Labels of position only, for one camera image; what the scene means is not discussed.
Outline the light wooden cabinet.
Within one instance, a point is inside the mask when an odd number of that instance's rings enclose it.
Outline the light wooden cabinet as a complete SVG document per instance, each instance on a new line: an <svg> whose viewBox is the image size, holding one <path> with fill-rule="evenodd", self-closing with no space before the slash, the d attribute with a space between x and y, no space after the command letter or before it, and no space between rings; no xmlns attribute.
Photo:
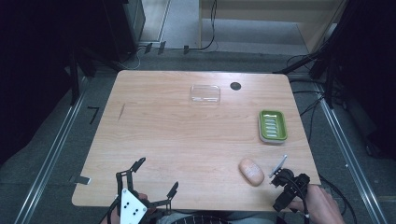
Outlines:
<svg viewBox="0 0 396 224"><path fill-rule="evenodd" d="M348 0L217 0L217 18L296 22L305 46L314 52L341 18Z"/></svg>

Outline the clear plastic lid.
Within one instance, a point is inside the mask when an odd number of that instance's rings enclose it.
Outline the clear plastic lid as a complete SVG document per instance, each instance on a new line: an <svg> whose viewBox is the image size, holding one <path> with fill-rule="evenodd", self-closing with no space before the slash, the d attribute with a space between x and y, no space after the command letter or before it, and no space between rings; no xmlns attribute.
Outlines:
<svg viewBox="0 0 396 224"><path fill-rule="evenodd" d="M218 105L220 103L220 87L217 85L192 85L190 101L197 105Z"/></svg>

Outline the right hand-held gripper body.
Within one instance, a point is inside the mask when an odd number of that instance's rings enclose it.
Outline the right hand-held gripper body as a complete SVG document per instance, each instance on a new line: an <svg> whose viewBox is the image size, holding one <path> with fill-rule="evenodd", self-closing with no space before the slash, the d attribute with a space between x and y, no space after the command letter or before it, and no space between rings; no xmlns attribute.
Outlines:
<svg viewBox="0 0 396 224"><path fill-rule="evenodd" d="M283 191L276 198L273 208L280 212L290 205L295 197L303 201L303 206L306 206L305 196L307 194L307 187L310 183L310 177L306 174L294 175L290 169L283 168L283 164L287 159L284 155L280 163L269 174L271 184L277 187L282 187Z"/></svg>

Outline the metal floor rail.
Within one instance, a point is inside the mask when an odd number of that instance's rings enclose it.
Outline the metal floor rail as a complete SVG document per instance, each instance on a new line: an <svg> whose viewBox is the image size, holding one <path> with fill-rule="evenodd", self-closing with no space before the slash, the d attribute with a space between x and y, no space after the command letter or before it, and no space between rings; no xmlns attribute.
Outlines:
<svg viewBox="0 0 396 224"><path fill-rule="evenodd" d="M333 109L330 109L325 101L321 101L321 107L325 117L332 129L334 137L340 147L341 153L346 161L346 167L349 170L366 210L374 224L389 224L381 205L373 191L366 175L361 169L354 152L353 147L349 144L347 136L336 116Z"/></svg>
<svg viewBox="0 0 396 224"><path fill-rule="evenodd" d="M69 106L64 121L57 132L53 143L51 144L49 153L40 167L35 181L27 193L27 196L22 204L20 212L14 221L14 224L29 224L35 208L41 199L45 187L47 186L54 166L63 150L64 143L81 108L89 83L90 81L87 77L83 77L79 82L80 96L73 105Z"/></svg>

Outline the black cabinet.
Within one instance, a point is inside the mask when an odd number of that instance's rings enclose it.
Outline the black cabinet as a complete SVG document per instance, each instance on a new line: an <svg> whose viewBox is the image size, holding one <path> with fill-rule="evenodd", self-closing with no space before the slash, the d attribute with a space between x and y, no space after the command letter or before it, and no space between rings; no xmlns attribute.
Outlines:
<svg viewBox="0 0 396 224"><path fill-rule="evenodd" d="M80 0L82 44L106 60L136 53L146 22L142 0Z"/></svg>

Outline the person's right hand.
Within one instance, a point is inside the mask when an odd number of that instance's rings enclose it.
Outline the person's right hand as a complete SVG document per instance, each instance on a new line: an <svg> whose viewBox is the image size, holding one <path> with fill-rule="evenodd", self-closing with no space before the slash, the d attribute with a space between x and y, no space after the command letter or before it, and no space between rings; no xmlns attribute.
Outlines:
<svg viewBox="0 0 396 224"><path fill-rule="evenodd" d="M302 201L292 201L288 208L300 212L306 208L314 224L346 224L337 202L325 189L317 185L309 185L305 203L306 205Z"/></svg>

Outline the black metal stand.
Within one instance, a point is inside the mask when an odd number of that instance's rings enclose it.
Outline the black metal stand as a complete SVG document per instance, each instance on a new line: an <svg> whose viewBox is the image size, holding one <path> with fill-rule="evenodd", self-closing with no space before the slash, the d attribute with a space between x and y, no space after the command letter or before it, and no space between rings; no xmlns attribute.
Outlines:
<svg viewBox="0 0 396 224"><path fill-rule="evenodd" d="M73 47L69 48L64 57L69 67L68 74L70 76L70 89L72 92L70 105L77 103L78 97L81 95L79 87L78 71L81 70L85 77L93 77L96 72L96 68L93 65L93 61L98 61L106 67L119 72L122 70L120 65L110 61L99 53L89 48Z"/></svg>
<svg viewBox="0 0 396 224"><path fill-rule="evenodd" d="M336 64L334 62L335 52L341 47L343 39L351 28L356 11L360 7L360 0L347 0L346 8L330 37L318 48L317 51L305 55L300 61L288 65L286 68L276 71L276 74L287 75L297 68L314 62L309 70L311 78L319 78L325 70L328 70L325 81L324 99L329 107L332 107L332 85L335 77Z"/></svg>

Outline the green soap dish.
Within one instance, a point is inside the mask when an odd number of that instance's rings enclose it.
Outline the green soap dish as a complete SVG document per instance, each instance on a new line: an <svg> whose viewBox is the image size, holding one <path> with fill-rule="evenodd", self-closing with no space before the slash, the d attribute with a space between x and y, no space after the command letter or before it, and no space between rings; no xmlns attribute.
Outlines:
<svg viewBox="0 0 396 224"><path fill-rule="evenodd" d="M283 144L286 141L288 133L282 112L262 110L259 113L259 137L267 144Z"/></svg>

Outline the peach soap bar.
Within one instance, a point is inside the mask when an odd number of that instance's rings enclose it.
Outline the peach soap bar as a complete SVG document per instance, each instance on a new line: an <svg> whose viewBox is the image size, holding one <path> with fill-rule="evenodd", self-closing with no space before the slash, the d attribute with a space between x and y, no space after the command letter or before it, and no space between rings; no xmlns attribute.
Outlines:
<svg viewBox="0 0 396 224"><path fill-rule="evenodd" d="M238 168L243 177L253 187L258 187L265 178L261 167L249 158L242 159L238 164Z"/></svg>

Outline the metal clip on table edge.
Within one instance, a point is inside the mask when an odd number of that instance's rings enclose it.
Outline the metal clip on table edge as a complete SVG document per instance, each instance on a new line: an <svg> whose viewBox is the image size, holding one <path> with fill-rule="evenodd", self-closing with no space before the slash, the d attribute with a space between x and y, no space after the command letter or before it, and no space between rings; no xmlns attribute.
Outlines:
<svg viewBox="0 0 396 224"><path fill-rule="evenodd" d="M69 178L70 183L74 184L82 184L82 185L89 185L91 180L88 177L81 176L81 175L72 175Z"/></svg>

